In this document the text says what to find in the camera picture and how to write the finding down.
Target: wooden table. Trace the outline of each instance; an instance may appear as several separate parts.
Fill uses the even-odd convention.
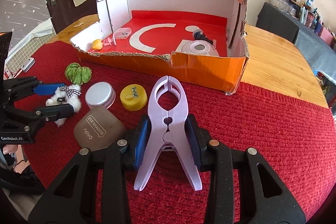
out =
[[[98,21],[98,15],[83,17],[48,43],[70,38]],[[322,89],[300,51],[289,41],[246,25],[250,59],[242,81],[328,108]]]

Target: pink box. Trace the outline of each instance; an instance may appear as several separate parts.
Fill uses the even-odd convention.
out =
[[[326,28],[323,28],[320,31],[319,37],[321,37],[329,46],[331,46],[331,43],[332,43],[332,41],[334,39],[334,37],[332,36],[332,34]]]

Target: purple clothespin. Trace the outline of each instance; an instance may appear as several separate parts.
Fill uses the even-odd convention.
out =
[[[179,100],[171,110],[164,110],[158,104],[160,96],[167,91],[173,93]],[[136,175],[135,190],[142,191],[145,188],[160,153],[167,147],[171,147],[176,152],[192,188],[195,191],[202,190],[202,181],[184,131],[188,112],[188,102],[181,83],[171,76],[160,78],[154,85],[148,100],[148,116],[151,120],[152,131],[144,152],[142,165]]]

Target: yellow round lid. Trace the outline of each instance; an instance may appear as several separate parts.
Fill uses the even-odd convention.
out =
[[[140,85],[128,85],[121,91],[120,100],[125,109],[138,111],[147,104],[147,94]]]

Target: gray star wallpaper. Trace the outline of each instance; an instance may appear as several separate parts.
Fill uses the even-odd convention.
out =
[[[0,0],[0,32],[13,32],[9,50],[48,18],[45,0]]]

